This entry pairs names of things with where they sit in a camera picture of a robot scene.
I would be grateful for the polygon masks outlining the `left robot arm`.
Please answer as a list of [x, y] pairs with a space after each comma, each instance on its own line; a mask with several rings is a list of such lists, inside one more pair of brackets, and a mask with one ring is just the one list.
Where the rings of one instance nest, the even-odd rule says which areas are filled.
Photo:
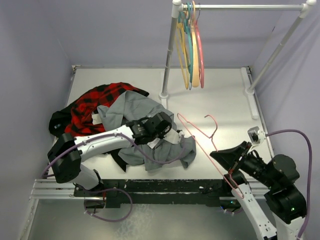
[[169, 115], [160, 112], [94, 135], [73, 137], [64, 133], [47, 154], [49, 166], [58, 184], [74, 183], [91, 196], [98, 196], [103, 191], [104, 183], [98, 171], [84, 166], [84, 161], [113, 150], [146, 145], [161, 139], [172, 125]]

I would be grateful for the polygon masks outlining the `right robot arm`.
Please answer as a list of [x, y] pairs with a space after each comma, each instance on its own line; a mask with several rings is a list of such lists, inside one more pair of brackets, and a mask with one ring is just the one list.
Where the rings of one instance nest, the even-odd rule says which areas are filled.
[[[265, 162], [250, 142], [210, 153], [226, 171], [222, 190], [234, 196], [248, 217], [259, 240], [301, 240], [299, 233], [307, 219], [307, 202], [296, 188], [300, 177], [294, 160], [284, 154]], [[267, 187], [264, 194], [275, 224], [270, 223], [244, 174]]]

